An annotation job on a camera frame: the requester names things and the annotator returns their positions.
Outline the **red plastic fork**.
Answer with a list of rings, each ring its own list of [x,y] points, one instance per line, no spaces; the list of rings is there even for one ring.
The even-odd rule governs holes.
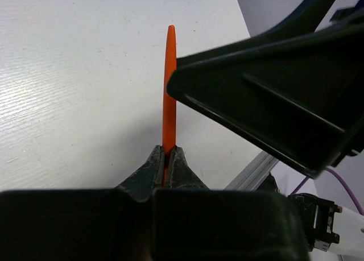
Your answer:
[[[167,93],[167,85],[177,68],[175,26],[168,26],[164,61],[163,107],[162,107],[162,146],[164,149],[163,185],[167,184],[168,165],[172,149],[176,145],[176,100]]]

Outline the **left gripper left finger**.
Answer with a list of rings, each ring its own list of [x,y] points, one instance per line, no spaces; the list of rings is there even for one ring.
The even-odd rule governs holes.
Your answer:
[[[113,188],[1,193],[2,260],[150,260],[150,204],[161,146]]]

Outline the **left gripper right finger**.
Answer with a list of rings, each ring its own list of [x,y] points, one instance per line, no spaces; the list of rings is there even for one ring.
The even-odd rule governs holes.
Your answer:
[[[169,162],[169,182],[152,194],[153,260],[308,260],[294,205],[265,191],[176,188],[187,169],[182,148]]]

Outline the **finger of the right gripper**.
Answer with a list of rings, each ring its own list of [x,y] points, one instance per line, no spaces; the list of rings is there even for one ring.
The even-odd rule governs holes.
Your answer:
[[[293,12],[271,29],[258,35],[261,39],[290,39],[315,31],[335,0],[303,0]]]
[[[316,178],[363,151],[363,17],[190,61],[173,73],[167,92]]]

